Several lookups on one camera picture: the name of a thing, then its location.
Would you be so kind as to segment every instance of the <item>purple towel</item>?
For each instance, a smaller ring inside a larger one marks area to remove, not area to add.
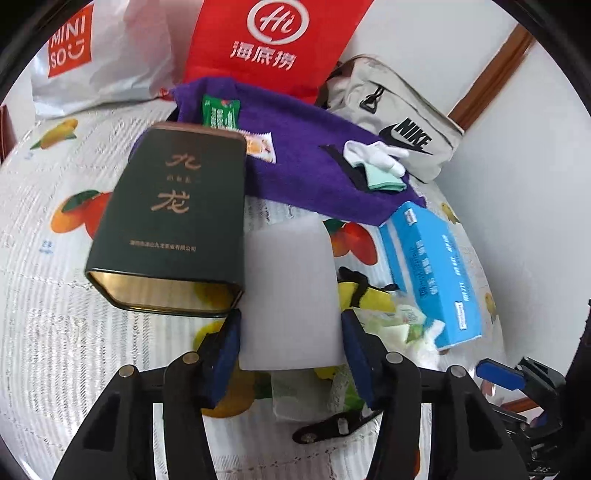
[[[342,153],[347,140],[364,144],[379,137],[313,105],[226,77],[206,77],[173,90],[179,122],[202,123],[204,94],[240,100],[238,127],[251,133],[271,132],[277,163],[246,158],[246,193],[289,203],[340,220],[380,225],[404,202],[425,206],[413,188],[400,193],[357,190],[337,162],[320,148],[335,145]],[[408,184],[408,174],[403,177]]]

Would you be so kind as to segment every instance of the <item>mint green cloth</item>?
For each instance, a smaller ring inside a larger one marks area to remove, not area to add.
[[[363,167],[365,168],[365,176],[368,179],[368,188],[370,190],[389,190],[391,192],[406,190],[406,184],[393,174],[367,162],[363,163]]]

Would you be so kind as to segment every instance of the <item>bed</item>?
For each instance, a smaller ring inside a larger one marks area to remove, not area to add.
[[[82,112],[73,116],[75,138],[69,135],[49,147],[46,134],[62,121],[42,122],[0,168],[0,434],[33,479],[52,477],[77,427],[121,365],[163,367],[191,350],[196,332],[211,321],[111,306],[83,274],[100,206],[87,207],[84,224],[75,215],[55,215],[72,196],[79,195],[79,201],[85,195],[108,196],[134,141],[174,107],[154,100]],[[461,364],[470,370],[487,356],[505,361],[501,325],[485,300],[488,282],[462,224],[435,183],[413,186],[430,210],[450,222],[483,318],[482,338],[442,355],[441,368]],[[247,197],[245,229],[305,213]],[[374,240],[378,263],[367,268],[345,256],[335,259],[336,267],[362,270],[376,286],[389,284],[380,231],[364,228]],[[166,478],[159,406],[154,418],[157,477]],[[276,422],[268,398],[254,400],[238,416],[204,422],[218,477],[224,479],[361,480],[379,432],[376,419],[345,439],[297,445],[291,435],[298,426]],[[429,432],[430,409],[423,406],[418,478],[427,477]]]

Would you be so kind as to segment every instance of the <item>miniso bag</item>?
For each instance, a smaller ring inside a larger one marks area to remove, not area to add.
[[[106,102],[149,100],[173,87],[170,35],[160,0],[99,0],[69,19],[33,58],[41,118]]]

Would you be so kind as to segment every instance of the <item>metal screw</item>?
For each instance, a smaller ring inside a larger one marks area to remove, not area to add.
[[[193,365],[199,362],[199,354],[197,352],[187,352],[183,355],[183,363]]]
[[[400,355],[400,353],[398,353],[398,352],[388,352],[386,354],[386,361],[389,364],[398,365],[398,364],[402,363],[402,360],[404,360],[404,359],[402,358],[402,355]]]
[[[119,369],[119,376],[123,378],[131,377],[135,372],[133,365],[124,365]]]
[[[314,441],[318,438],[318,435],[315,433],[305,433],[301,436],[301,441],[304,443],[314,443]]]
[[[347,419],[344,419],[343,417],[339,418],[336,421],[337,427],[339,428],[339,433],[341,435],[348,435],[349,434],[349,422],[347,421]]]
[[[449,371],[454,377],[462,378],[466,376],[466,369],[461,365],[452,365]]]

